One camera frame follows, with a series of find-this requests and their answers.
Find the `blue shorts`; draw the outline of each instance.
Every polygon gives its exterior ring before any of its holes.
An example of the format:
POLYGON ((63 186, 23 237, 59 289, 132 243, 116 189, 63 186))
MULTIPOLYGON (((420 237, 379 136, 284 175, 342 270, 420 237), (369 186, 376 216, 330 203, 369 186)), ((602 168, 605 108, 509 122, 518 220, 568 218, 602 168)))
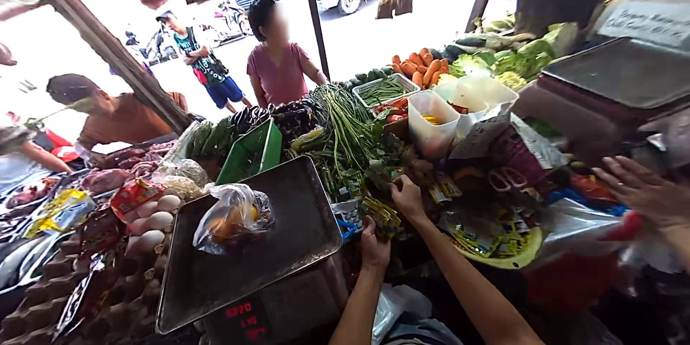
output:
POLYGON ((225 108, 228 100, 232 102, 240 102, 244 98, 242 91, 237 87, 235 81, 233 81, 233 79, 229 76, 225 77, 225 79, 219 83, 207 84, 204 85, 204 87, 206 87, 206 91, 208 92, 209 96, 211 96, 211 99, 213 102, 215 102, 218 109, 225 108))

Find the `pink shirt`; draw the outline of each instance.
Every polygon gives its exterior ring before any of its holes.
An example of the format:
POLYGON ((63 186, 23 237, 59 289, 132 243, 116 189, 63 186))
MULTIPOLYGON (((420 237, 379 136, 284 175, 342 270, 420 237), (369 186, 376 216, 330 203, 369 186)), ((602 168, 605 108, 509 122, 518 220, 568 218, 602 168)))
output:
POLYGON ((258 45, 249 54, 247 74, 261 80, 266 102, 273 105, 285 104, 302 99, 308 93, 301 60, 309 59, 297 43, 289 43, 280 59, 280 66, 258 45))

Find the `white sign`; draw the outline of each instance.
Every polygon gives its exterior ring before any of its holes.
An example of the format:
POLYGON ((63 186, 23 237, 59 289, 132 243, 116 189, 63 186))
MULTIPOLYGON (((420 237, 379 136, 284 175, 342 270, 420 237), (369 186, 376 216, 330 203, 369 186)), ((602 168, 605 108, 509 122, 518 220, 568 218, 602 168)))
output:
POLYGON ((602 24, 599 33, 678 47, 690 35, 690 5, 626 1, 602 24))

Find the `green plastic basket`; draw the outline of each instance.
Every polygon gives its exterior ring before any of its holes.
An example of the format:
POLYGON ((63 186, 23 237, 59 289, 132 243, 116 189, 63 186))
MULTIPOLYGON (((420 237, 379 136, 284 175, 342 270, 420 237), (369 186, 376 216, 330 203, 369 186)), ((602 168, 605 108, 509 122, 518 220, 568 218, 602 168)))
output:
POLYGON ((238 138, 223 164, 216 185, 237 183, 280 163, 283 134, 273 118, 238 138))

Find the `pile of eggs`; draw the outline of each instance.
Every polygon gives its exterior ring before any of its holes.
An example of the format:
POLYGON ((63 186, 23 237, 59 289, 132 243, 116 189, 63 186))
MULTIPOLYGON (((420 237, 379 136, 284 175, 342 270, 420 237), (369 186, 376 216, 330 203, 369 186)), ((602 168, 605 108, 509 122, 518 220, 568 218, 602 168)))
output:
POLYGON ((152 252, 156 245, 162 243, 165 237, 162 230, 173 223, 173 213, 177 212, 181 202, 180 198, 169 194, 125 213, 125 222, 132 232, 125 256, 152 252))

